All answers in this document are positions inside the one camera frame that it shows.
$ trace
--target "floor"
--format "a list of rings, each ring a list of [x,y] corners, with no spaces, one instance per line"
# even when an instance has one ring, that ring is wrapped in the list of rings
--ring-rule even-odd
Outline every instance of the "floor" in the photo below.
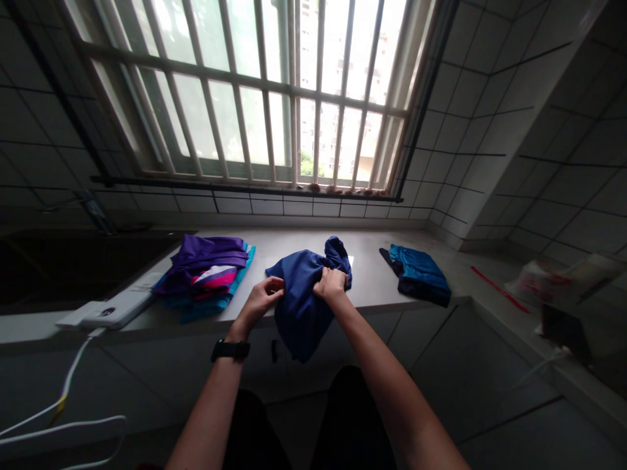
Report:
[[[316,393],[274,403],[266,407],[272,423],[293,470],[309,468],[314,454],[318,429],[322,423],[327,393]],[[128,436],[120,453],[102,469],[132,470],[140,463],[164,466],[182,426],[171,426]],[[4,470],[23,468],[62,469],[78,463],[93,462],[111,455],[116,443],[107,441],[69,450],[52,452],[28,459],[3,462]]]

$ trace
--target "smartwatch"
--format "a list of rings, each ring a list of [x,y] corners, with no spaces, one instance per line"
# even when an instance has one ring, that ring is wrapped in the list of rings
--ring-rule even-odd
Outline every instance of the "smartwatch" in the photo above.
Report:
[[[245,359],[250,351],[250,343],[225,343],[224,339],[218,340],[211,354],[211,362],[215,362],[220,357],[232,357],[234,359]]]

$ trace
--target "white countertop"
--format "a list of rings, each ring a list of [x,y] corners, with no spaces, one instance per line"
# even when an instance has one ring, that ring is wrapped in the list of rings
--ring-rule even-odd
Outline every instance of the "white countertop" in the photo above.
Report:
[[[362,314],[432,307],[429,302],[397,291],[398,280],[378,251],[380,247],[388,249],[392,243],[403,245],[431,255],[451,287],[451,303],[473,302],[481,318],[530,363],[538,363],[554,354],[553,348],[534,333],[534,328],[540,323],[540,312],[532,308],[530,314],[523,313],[470,269],[476,266],[502,286],[505,281],[517,277],[521,269],[521,263],[507,255],[496,252],[460,253],[422,230],[195,229],[199,230],[198,236],[237,236],[257,246],[255,258],[226,310],[209,319],[180,325],[178,312],[167,310],[156,302],[119,332],[109,332],[99,341],[109,344],[226,331],[244,305],[252,286],[266,277],[266,268],[302,249],[323,254],[325,241],[335,235],[342,240],[348,254],[355,257],[353,286],[347,294]],[[149,272],[165,272],[170,265],[168,256]],[[66,349],[79,344],[80,336],[76,332],[61,332],[54,326],[68,313],[0,316],[0,354]],[[273,311],[270,310],[261,326],[273,324],[272,316]],[[627,401],[575,361],[560,361],[551,374],[561,393],[580,409],[586,409],[586,415],[609,430],[607,432],[614,436],[615,442],[624,438],[627,443]]]

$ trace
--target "black sink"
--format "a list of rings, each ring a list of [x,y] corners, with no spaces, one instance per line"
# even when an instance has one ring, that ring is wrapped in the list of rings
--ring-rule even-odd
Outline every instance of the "black sink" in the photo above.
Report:
[[[0,238],[0,315],[73,310],[109,299],[192,233],[104,237],[92,230],[27,230]]]

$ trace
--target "leg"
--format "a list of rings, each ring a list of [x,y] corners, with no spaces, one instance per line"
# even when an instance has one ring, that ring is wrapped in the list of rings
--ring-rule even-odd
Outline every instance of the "leg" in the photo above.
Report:
[[[247,390],[237,393],[223,468],[291,469],[287,455],[266,417],[263,403]]]
[[[361,371],[344,367],[329,389],[312,470],[395,469],[392,446]]]

